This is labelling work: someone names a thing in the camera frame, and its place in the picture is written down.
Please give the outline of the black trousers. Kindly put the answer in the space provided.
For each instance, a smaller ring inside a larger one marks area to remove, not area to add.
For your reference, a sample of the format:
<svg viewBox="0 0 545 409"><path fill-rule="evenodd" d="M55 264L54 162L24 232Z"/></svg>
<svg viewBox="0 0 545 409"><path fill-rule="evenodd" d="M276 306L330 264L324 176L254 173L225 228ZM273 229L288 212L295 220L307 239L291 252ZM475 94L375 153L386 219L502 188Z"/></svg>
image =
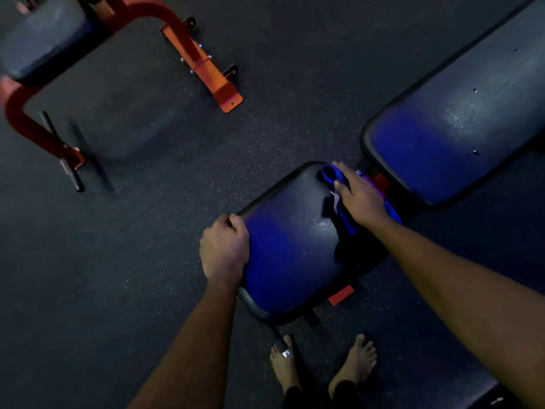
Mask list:
<svg viewBox="0 0 545 409"><path fill-rule="evenodd" d="M311 401L300 387L291 386L284 394L282 409L313 409ZM366 409L358 395L354 382L342 381L337 384L330 409Z"/></svg>

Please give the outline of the person's left forearm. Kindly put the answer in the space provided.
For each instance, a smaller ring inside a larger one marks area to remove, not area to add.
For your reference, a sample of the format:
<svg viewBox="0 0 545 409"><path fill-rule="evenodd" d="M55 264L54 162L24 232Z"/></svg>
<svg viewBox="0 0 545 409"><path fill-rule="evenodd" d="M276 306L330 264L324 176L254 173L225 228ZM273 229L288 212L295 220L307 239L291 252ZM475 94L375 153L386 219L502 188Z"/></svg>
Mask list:
<svg viewBox="0 0 545 409"><path fill-rule="evenodd" d="M211 279L127 409L222 409L237 287Z"/></svg>

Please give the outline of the person's right forearm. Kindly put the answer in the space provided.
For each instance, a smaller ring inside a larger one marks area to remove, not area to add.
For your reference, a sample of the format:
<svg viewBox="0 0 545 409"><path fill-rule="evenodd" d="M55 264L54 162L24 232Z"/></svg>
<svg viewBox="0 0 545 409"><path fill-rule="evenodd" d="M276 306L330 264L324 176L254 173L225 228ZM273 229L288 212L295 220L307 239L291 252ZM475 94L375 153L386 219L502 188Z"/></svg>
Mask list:
<svg viewBox="0 0 545 409"><path fill-rule="evenodd" d="M387 248L458 341L528 409L545 409L545 296L371 213Z"/></svg>

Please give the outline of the black padded bench cushion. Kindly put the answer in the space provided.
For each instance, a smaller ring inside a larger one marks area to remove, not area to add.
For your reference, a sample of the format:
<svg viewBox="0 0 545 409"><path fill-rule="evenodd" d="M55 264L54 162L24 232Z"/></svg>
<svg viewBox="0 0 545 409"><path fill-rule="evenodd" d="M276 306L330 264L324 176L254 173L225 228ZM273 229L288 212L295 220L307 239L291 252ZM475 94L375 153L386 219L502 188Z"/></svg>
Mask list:
<svg viewBox="0 0 545 409"><path fill-rule="evenodd" d="M46 0L0 40L5 74L26 85L44 85L105 39L105 28L84 0Z"/></svg>

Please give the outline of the person's right foot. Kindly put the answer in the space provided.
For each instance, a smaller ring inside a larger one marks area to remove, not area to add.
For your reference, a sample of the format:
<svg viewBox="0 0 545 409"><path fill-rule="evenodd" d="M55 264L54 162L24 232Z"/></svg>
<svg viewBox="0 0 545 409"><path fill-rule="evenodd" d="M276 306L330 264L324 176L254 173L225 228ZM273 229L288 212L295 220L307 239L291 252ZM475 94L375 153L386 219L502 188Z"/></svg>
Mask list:
<svg viewBox="0 0 545 409"><path fill-rule="evenodd" d="M334 392L341 383L350 383L356 387L361 385L371 375L377 364L377 358L373 341L368 340L363 333L357 334L344 364L329 384L330 398L334 397Z"/></svg>

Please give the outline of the person's left foot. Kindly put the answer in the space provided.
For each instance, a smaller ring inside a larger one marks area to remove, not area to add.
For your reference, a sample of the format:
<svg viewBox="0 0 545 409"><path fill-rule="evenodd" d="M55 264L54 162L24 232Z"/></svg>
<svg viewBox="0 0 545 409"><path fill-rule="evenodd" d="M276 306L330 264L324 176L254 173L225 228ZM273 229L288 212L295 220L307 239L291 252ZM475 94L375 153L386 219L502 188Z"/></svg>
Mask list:
<svg viewBox="0 0 545 409"><path fill-rule="evenodd" d="M284 357L276 345L273 345L270 349L270 362L272 364L273 371L276 375L278 382L281 385L284 394L291 388L296 388L302 391L302 387L299 381L296 370L296 360L293 350L292 338L289 334L283 337L284 342L287 344L288 356Z"/></svg>

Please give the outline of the person's left hand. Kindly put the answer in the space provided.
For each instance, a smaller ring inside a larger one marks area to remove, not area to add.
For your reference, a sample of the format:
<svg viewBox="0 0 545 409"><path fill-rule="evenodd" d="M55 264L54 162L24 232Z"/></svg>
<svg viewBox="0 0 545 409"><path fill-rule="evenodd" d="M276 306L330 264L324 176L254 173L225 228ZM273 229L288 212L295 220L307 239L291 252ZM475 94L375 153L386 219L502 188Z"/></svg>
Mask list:
<svg viewBox="0 0 545 409"><path fill-rule="evenodd" d="M222 214L207 227L200 240L203 272L210 284L236 291L249 262L250 241L241 245L231 228L230 214Z"/></svg>

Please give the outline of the person's right hand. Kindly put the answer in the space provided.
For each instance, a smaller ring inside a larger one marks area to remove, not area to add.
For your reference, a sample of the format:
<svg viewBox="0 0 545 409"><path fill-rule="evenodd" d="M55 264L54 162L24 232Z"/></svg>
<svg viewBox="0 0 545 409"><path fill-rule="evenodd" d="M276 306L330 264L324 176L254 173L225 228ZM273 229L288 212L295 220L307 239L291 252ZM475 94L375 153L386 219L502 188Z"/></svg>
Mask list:
<svg viewBox="0 0 545 409"><path fill-rule="evenodd" d="M383 200L370 183L356 175L355 171L343 163L334 161L332 165L337 167L349 181L352 203L345 208L357 224L374 232L392 223L385 212Z"/></svg>

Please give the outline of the person's foot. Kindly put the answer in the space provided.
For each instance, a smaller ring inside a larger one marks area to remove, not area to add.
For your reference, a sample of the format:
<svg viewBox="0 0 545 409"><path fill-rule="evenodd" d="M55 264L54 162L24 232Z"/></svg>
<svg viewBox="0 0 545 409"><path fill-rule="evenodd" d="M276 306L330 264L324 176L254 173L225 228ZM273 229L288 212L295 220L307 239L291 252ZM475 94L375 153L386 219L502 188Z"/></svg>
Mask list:
<svg viewBox="0 0 545 409"><path fill-rule="evenodd" d="M363 333L357 334L344 364L329 384L330 398L334 397L334 392L341 383L350 383L356 387L361 385L371 375L377 364L377 358L373 341L368 340Z"/></svg>
<svg viewBox="0 0 545 409"><path fill-rule="evenodd" d="M284 394L291 388L296 388L302 391L302 387L299 381L296 370L296 360L293 350L292 338L289 334L283 337L284 342L287 344L288 356L284 357L276 345L273 345L270 349L270 362L272 364L273 371L276 375L278 382L281 385Z"/></svg>

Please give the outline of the blue cleaning cloth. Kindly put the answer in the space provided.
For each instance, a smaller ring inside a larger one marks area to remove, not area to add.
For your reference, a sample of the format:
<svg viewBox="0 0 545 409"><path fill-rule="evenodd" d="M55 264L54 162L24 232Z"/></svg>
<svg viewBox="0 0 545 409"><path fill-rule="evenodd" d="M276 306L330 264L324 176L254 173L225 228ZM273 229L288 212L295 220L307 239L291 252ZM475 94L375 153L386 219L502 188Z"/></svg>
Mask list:
<svg viewBox="0 0 545 409"><path fill-rule="evenodd" d="M401 217L395 211L394 207L391 205L388 198L386 197L386 189L389 187L389 183L384 178L384 176L380 174L378 177L373 178L365 173L365 171L360 170L357 170L355 173L373 186L375 191L383 200L385 212L392 220L401 224ZM332 164L325 164L320 169L318 178L321 179L326 185L328 185L330 189L330 193L332 196L331 206L333 212L335 213L333 219L337 219L342 224L342 228L344 228L345 232L348 235L360 234L362 227L357 225L357 223L351 217L350 213L346 210L341 200L341 197L335 188L336 181L344 184L346 187L349 187L349 181L346 176L344 176L344 174Z"/></svg>

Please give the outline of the black bench back pad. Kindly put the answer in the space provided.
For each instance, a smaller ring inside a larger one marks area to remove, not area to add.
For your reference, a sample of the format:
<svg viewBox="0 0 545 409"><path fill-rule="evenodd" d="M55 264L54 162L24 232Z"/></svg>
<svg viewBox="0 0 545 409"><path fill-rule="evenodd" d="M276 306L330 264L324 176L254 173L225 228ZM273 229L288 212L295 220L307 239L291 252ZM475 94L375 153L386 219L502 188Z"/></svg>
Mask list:
<svg viewBox="0 0 545 409"><path fill-rule="evenodd" d="M394 183L439 206L545 131L545 0L528 0L388 103L360 146Z"/></svg>

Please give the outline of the black bench seat pad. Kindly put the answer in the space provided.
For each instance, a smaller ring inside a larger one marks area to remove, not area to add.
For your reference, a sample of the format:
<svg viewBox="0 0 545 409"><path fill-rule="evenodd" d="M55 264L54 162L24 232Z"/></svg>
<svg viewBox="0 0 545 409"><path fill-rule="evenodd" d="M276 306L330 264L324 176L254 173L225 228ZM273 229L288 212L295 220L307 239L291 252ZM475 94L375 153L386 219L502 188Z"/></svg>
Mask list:
<svg viewBox="0 0 545 409"><path fill-rule="evenodd" d="M250 259L239 298L259 322L284 325L385 260L369 231L348 235L333 219L323 161L306 162L240 213L250 235Z"/></svg>

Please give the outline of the orange curved bench frame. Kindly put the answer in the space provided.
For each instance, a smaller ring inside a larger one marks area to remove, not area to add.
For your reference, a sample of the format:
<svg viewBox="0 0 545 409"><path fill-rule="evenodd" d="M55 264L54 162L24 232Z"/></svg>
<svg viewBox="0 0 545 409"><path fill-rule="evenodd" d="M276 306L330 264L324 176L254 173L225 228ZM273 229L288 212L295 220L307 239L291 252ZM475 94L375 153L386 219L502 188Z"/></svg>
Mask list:
<svg viewBox="0 0 545 409"><path fill-rule="evenodd" d="M36 4L33 0L20 0L20 3L28 10L27 17L37 11L45 1ZM223 72L214 65L201 44L191 37L183 24L184 20L181 20L162 0L84 1L94 10L105 28L105 39L97 47L140 18L151 17L161 20L163 26L160 32L178 51L181 61L187 64L191 73L196 74L206 85L223 112L229 113L243 102L233 82L224 78ZM78 170L85 164L82 151L54 137L24 111L26 103L52 81L39 86L26 86L5 74L0 78L0 105L4 109L7 122L17 133L58 159L66 158L72 167Z"/></svg>

